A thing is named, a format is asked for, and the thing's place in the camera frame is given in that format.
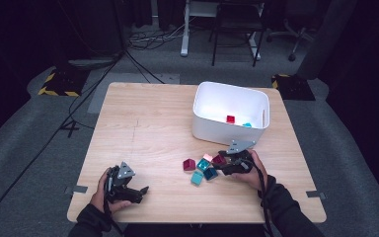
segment office chair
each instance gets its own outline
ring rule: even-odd
[[[296,59],[295,52],[300,41],[307,40],[313,42],[314,38],[311,33],[315,33],[323,21],[324,5],[328,2],[322,0],[286,0],[284,10],[283,24],[285,32],[272,32],[266,38],[271,42],[272,38],[280,36],[292,36],[296,38],[295,45],[288,56],[289,61]]]
[[[217,13],[214,20],[214,26],[210,34],[214,38],[214,51],[211,65],[214,66],[216,51],[218,46],[235,47],[239,45],[219,45],[218,36],[221,33],[244,34],[246,43],[254,40],[255,33],[261,33],[257,42],[253,66],[256,65],[261,43],[266,31],[265,26],[265,7],[266,1],[249,1],[249,0],[220,0],[217,5]]]

